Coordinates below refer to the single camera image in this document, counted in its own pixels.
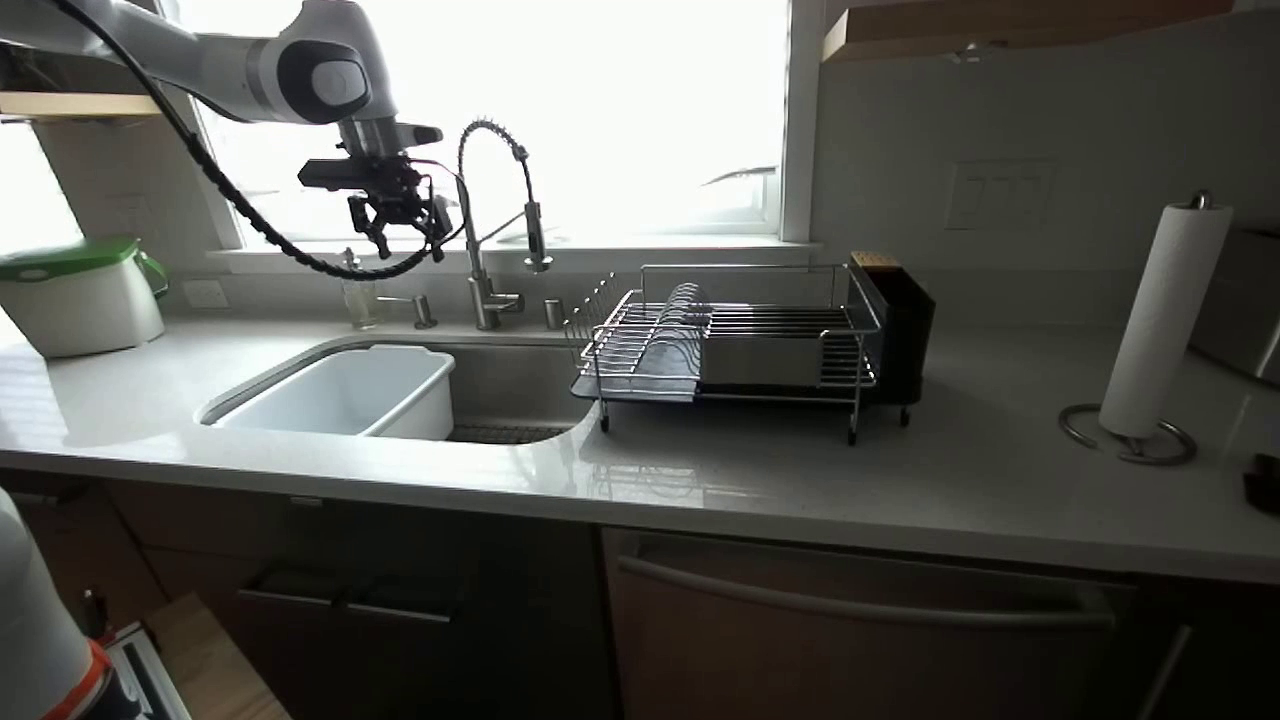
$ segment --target white wall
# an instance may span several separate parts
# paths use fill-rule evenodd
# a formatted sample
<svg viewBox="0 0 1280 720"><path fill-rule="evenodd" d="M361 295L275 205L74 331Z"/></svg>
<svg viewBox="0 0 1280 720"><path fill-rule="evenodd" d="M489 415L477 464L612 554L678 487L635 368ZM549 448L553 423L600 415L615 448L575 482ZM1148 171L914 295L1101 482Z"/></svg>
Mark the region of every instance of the white wall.
<svg viewBox="0 0 1280 720"><path fill-rule="evenodd" d="M1280 13L974 69L834 62L821 104L817 238L902 257L953 316L1123 318L1160 208L1194 188L1280 222ZM1032 162L1047 205L948 229L955 162Z"/></svg>

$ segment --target white container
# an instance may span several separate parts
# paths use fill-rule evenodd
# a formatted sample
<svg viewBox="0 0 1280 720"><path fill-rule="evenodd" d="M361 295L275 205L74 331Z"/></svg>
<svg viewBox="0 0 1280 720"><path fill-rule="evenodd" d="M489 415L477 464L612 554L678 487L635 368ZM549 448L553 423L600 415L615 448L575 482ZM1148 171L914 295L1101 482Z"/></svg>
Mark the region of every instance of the white container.
<svg viewBox="0 0 1280 720"><path fill-rule="evenodd" d="M275 368L235 386L212 429L331 432L331 436L453 436L453 354L424 342L327 346L301 368Z"/></svg>
<svg viewBox="0 0 1280 720"><path fill-rule="evenodd" d="M0 307L39 354L92 354L159 336L156 287L162 287L162 271L136 238L0 265Z"/></svg>

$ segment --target dishwasher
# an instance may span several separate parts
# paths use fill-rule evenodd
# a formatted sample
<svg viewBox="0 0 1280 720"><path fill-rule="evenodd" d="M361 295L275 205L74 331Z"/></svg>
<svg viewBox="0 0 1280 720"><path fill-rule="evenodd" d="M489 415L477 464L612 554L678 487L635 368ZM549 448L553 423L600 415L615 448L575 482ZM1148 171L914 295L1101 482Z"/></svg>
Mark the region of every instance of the dishwasher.
<svg viewBox="0 0 1280 720"><path fill-rule="evenodd" d="M1123 588L602 533L626 720L1072 720Z"/></svg>

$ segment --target window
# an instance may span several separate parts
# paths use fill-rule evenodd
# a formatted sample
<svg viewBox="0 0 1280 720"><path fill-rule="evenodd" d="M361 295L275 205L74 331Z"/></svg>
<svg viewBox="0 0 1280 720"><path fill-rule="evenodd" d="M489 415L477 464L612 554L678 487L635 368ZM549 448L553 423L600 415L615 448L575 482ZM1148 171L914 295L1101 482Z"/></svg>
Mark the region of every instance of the window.
<svg viewBox="0 0 1280 720"><path fill-rule="evenodd" d="M532 150L558 235L780 235L790 0L361 0L387 55L398 118L449 138L500 118ZM301 0L184 0L195 33L272 36ZM288 235L349 238L349 205L295 183L334 156L334 126L231 124L208 138ZM477 222L520 210L506 148L468 142Z"/></svg>
<svg viewBox="0 0 1280 720"><path fill-rule="evenodd" d="M0 118L0 195L0 257L72 246L82 238L32 124Z"/></svg>

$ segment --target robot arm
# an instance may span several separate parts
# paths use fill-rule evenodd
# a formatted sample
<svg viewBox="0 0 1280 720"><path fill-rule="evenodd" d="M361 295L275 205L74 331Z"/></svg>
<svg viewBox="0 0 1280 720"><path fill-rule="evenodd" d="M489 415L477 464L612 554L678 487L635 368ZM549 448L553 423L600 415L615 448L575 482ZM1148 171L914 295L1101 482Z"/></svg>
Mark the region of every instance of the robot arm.
<svg viewBox="0 0 1280 720"><path fill-rule="evenodd" d="M357 0L304 0L301 17L269 41L195 36L127 0L0 0L0 41L113 60L116 52L92 24L148 74L231 118L334 124L349 161L311 161L301 180L361 193L351 195L351 222L383 257L383 222L420 229L440 257L445 205L420 201L420 171L404 156L413 142L440 138L440 131L395 118L387 69Z"/></svg>

